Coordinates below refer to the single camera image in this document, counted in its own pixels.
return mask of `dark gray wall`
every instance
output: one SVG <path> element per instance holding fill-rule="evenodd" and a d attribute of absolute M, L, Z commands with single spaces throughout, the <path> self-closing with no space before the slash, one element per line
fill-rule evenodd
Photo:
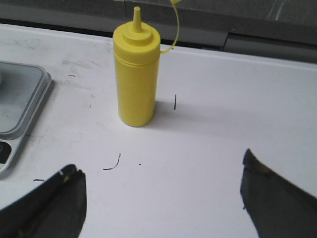
<path fill-rule="evenodd" d="M 113 32 L 132 19 L 136 5 L 163 39 L 174 39 L 169 0 L 0 0 L 0 18 Z M 177 6 L 180 41 L 317 62 L 317 0 L 183 0 Z"/>

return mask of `yellow squeeze bottle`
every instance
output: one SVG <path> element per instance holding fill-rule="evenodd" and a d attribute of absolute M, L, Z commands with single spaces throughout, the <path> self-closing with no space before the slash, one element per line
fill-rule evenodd
<path fill-rule="evenodd" d="M 171 0 L 178 23 L 175 4 Z M 117 82 L 118 110 L 121 120 L 130 126 L 143 126 L 153 117 L 156 97 L 160 35 L 152 26 L 141 21 L 140 8 L 134 8 L 133 21 L 127 22 L 113 33 L 113 52 Z"/>

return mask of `black mark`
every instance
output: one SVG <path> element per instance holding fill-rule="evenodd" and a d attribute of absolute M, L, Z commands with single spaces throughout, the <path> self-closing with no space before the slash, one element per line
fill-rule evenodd
<path fill-rule="evenodd" d="M 45 136 L 37 136 L 37 135 L 30 135 L 30 134 L 25 134 L 26 136 L 33 137 L 33 138 L 44 138 Z"/>
<path fill-rule="evenodd" d="M 175 94 L 175 101 L 174 101 L 174 110 L 176 110 L 176 94 Z"/>
<path fill-rule="evenodd" d="M 23 46 L 23 45 L 21 45 L 18 41 L 14 41 L 17 45 L 19 45 L 19 46 Z"/>
<path fill-rule="evenodd" d="M 119 164 L 119 161 L 120 161 L 120 157 L 121 157 L 121 153 L 119 153 L 119 157 L 118 157 L 118 162 L 117 162 L 117 164 L 116 164 L 114 167 L 112 167 L 112 168 L 104 169 L 104 170 L 113 170 L 115 167 L 117 167 L 118 164 Z"/>

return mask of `white surface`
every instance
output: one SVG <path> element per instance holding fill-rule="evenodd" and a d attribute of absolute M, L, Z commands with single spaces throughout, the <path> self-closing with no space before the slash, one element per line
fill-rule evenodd
<path fill-rule="evenodd" d="M 161 57 L 153 121 L 132 128 L 117 115 L 111 39 L 0 31 L 1 60 L 41 65 L 56 82 L 0 180 L 0 207 L 75 163 L 87 176 L 81 238 L 256 238 L 239 193 L 249 147 L 317 195 L 316 65 L 176 47 Z"/>

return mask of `scale platform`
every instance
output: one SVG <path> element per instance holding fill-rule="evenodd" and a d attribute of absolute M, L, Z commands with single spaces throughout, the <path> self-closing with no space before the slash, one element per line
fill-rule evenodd
<path fill-rule="evenodd" d="M 42 67 L 0 61 L 0 175 L 23 147 L 52 90 L 49 73 Z"/>

